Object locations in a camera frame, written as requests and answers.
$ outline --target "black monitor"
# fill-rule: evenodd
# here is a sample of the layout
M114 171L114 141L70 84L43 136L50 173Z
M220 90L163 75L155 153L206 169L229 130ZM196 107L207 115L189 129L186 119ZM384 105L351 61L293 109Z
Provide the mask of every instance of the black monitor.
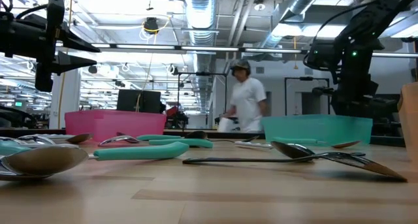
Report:
M138 96L139 112L160 113L161 93L158 91L142 91L133 89L121 89L118 95L116 110L135 111L137 108Z

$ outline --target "teal plastic handle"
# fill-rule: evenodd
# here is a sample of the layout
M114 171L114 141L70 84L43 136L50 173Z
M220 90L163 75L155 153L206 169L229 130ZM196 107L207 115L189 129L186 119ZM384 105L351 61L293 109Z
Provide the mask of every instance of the teal plastic handle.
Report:
M14 153L19 153L19 152L25 152L27 150L31 150L31 148L28 148L26 146L17 146L17 145L9 145L7 146L6 144L2 143L0 145L0 155L12 155Z
M203 148L213 148L214 143L206 139L197 139L197 138L177 138L177 139L164 139L164 140L150 140L148 143L150 145L160 146L167 145L173 142L182 142L186 143L189 146L199 146Z
M141 141L176 139L176 138L181 138L181 137L180 136L170 136L170 135L142 135L142 136L137 137L137 139L141 140Z
M164 146L112 148L94 152L96 160L172 159L185 153L189 145L175 142Z
M283 143L295 143L295 144L317 144L318 140L316 139L304 139L304 138L282 138L279 136L275 136L273 138L275 142L283 142Z

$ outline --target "man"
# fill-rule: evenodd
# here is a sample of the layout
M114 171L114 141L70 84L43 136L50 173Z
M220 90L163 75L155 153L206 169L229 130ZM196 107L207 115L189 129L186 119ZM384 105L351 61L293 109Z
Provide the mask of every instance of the man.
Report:
M243 133L259 133L263 130L260 120L267 112L264 86L249 77L251 67L246 60L236 61L231 70L238 83L233 87L231 109L223 117L236 115Z

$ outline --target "robotic arm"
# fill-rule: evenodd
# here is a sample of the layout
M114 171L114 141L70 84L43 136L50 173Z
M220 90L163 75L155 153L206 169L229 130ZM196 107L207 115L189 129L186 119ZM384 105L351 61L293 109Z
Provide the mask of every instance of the robotic arm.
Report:
M46 19L34 14L22 19L23 16L44 8ZM31 8L16 18L10 10L0 12L0 52L4 52L6 57L19 55L36 59L35 87L39 91L52 91L52 73L60 75L97 64L94 60L70 56L60 51L56 55L57 40L62 41L63 47L100 52L100 49L69 30L67 23L63 22L64 13L64 0L48 0L47 5Z
M379 36L413 1L375 0L361 5L359 7L366 8L357 13L334 40L313 40L305 65L330 71L334 84L338 84L337 90L316 88L313 92L331 95L336 114L372 118L396 109L395 101L374 97L379 85L371 81L368 71L373 51L384 49Z

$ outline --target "white shirt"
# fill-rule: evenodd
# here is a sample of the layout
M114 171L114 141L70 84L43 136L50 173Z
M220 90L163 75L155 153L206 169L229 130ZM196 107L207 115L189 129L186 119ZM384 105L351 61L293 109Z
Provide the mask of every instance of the white shirt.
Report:
M263 84L254 78L248 78L233 87L231 105L236 107L236 117L244 133L262 131L262 117L259 102L266 99Z

